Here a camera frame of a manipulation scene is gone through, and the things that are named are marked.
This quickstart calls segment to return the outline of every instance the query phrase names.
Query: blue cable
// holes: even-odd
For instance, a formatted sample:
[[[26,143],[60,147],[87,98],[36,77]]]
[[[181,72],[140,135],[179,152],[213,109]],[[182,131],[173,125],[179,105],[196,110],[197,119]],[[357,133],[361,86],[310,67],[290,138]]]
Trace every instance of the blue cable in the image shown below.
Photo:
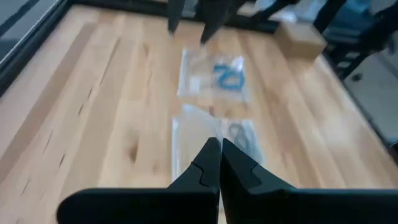
[[[228,64],[217,64],[213,67],[213,72],[222,72],[217,79],[217,86],[224,90],[240,91],[242,90],[245,82],[243,71],[236,71]],[[237,83],[228,83],[232,78],[239,79]]]

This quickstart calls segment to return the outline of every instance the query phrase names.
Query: clear plastic bag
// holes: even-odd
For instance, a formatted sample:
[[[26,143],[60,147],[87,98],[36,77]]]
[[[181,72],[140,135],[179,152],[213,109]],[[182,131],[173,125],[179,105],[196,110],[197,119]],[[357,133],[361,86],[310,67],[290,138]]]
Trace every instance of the clear plastic bag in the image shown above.
[[[247,101],[243,57],[183,50],[177,96]]]
[[[197,156],[208,138],[222,142],[220,122],[206,111],[183,105],[182,114],[173,118],[172,180],[179,177]]]
[[[182,114],[173,118],[173,181],[188,168],[210,137],[216,137],[220,142],[223,138],[229,139],[248,156],[264,165],[264,156],[259,149],[251,120],[214,118],[196,106],[183,105]]]

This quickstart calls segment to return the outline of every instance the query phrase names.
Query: butcher block countertop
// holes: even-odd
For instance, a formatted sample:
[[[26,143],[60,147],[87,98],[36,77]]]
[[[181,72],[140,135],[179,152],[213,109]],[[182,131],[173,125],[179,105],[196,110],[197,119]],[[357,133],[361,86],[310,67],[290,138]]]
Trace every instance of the butcher block countertop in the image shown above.
[[[252,119],[263,166],[296,187],[398,187],[324,59],[286,61],[270,35],[222,29],[204,46],[245,58],[250,103],[178,98],[182,49],[202,30],[181,22],[171,37],[165,18],[71,8],[0,99],[0,223],[56,223],[88,187],[168,186],[183,103]]]

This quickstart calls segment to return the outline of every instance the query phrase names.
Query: cardboard box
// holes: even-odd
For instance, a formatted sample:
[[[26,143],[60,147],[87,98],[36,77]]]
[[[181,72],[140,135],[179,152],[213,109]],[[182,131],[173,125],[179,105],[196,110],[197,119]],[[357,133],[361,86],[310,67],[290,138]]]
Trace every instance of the cardboard box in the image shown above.
[[[274,38],[286,58],[315,60],[327,45],[312,24],[281,22]]]

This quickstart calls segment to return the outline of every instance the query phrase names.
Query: wooden table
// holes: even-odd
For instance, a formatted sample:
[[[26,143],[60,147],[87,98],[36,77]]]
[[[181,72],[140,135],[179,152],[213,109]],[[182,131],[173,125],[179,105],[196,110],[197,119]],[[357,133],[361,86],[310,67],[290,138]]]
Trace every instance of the wooden table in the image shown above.
[[[74,7],[0,101],[0,223],[55,223],[87,187],[166,187],[182,49],[203,26]],[[322,58],[286,61],[269,35],[223,29],[252,102],[190,101],[254,121],[264,166],[296,187],[394,188],[392,159]]]

